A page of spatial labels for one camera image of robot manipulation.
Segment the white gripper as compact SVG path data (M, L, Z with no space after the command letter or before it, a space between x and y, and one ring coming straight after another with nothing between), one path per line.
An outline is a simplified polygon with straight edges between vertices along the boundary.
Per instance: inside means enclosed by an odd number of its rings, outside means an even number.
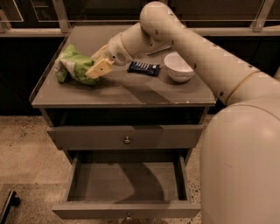
M94 64L86 71L86 76L91 79L108 74L113 69L113 64L124 66L132 61L132 56L124 47L122 34L119 33L109 40L92 56Z

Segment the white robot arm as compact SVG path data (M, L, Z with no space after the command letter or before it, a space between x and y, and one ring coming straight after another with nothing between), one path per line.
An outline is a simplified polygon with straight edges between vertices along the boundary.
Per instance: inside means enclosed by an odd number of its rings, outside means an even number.
M164 3L94 54L97 78L140 53L171 46L225 108L200 150L202 224L280 224L280 81L186 28Z

